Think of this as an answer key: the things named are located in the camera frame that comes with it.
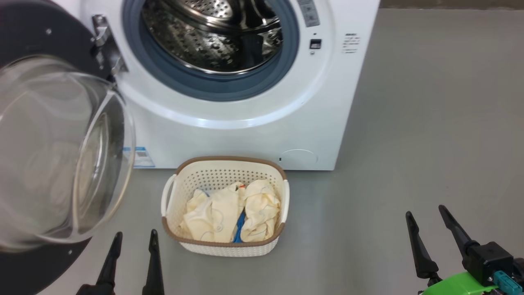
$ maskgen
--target door hinge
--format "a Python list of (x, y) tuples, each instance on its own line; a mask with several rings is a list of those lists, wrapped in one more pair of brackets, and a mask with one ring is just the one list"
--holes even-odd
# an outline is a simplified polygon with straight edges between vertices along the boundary
[[(108, 59), (108, 63), (111, 66), (111, 74), (116, 75), (119, 72), (127, 72), (126, 63), (116, 44), (107, 17), (103, 14), (95, 14), (92, 19), (96, 33), (96, 37), (94, 37), (92, 41), (101, 50), (103, 56)], [(100, 60), (100, 58), (97, 59), (102, 69), (104, 67), (104, 60)]]

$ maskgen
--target label sticker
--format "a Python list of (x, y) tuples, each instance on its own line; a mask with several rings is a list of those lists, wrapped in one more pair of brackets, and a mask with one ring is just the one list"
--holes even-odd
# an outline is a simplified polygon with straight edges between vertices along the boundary
[(347, 33), (344, 36), (344, 41), (342, 43), (342, 53), (356, 53), (358, 45), (360, 45), (360, 40), (361, 39), (357, 33)]
[[(124, 148), (124, 156), (126, 158), (129, 158), (129, 154), (131, 153), (130, 147)], [(146, 148), (143, 146), (137, 146), (135, 148), (135, 166), (134, 168), (154, 168), (155, 164), (153, 163), (153, 160), (149, 156), (149, 153), (147, 152)]]
[(319, 14), (313, 0), (298, 0), (298, 5), (302, 10), (306, 27), (320, 26)]

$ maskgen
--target blue cloth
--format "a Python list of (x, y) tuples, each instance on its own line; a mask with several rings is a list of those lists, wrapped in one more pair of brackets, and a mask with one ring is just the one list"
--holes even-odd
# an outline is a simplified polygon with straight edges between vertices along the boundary
[(242, 229), (242, 226), (244, 225), (244, 221), (246, 220), (246, 212), (242, 211), (240, 214), (240, 217), (238, 218), (238, 221), (236, 222), (236, 235), (233, 239), (233, 243), (242, 243), (242, 240), (240, 239), (240, 230)]

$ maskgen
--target barcode label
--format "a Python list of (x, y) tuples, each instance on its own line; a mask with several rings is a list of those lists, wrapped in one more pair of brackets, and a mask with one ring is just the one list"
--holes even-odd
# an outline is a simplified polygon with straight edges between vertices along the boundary
[[(129, 158), (131, 154), (131, 148), (124, 148), (124, 155), (126, 158)], [(137, 146), (135, 148), (135, 168), (154, 168), (155, 164), (149, 156), (149, 152), (143, 146)]]

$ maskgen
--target green robot part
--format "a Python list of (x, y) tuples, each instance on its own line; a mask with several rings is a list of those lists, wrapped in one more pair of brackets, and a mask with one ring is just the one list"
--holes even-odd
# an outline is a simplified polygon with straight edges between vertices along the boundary
[(482, 286), (469, 272), (459, 273), (428, 287), (423, 295), (482, 295), (497, 286)]

